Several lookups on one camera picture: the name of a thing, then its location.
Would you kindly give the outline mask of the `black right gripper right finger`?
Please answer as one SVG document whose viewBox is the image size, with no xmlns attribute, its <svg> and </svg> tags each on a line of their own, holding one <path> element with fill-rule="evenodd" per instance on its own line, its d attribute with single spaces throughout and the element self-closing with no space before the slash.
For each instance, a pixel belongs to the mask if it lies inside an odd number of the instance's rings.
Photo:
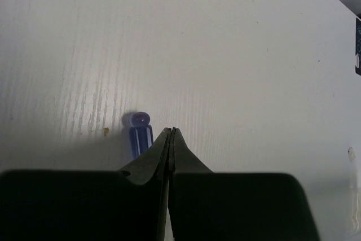
<svg viewBox="0 0 361 241">
<path fill-rule="evenodd" d="M 175 240 L 319 240 L 305 192 L 285 173 L 214 173 L 171 132 Z"/>
</svg>

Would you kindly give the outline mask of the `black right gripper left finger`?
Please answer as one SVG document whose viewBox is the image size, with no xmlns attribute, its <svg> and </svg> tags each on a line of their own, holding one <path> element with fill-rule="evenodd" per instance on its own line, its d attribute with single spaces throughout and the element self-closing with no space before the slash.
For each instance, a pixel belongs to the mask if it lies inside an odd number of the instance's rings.
<svg viewBox="0 0 361 241">
<path fill-rule="evenodd" d="M 171 130 L 115 171 L 1 174 L 2 240 L 163 240 Z"/>
</svg>

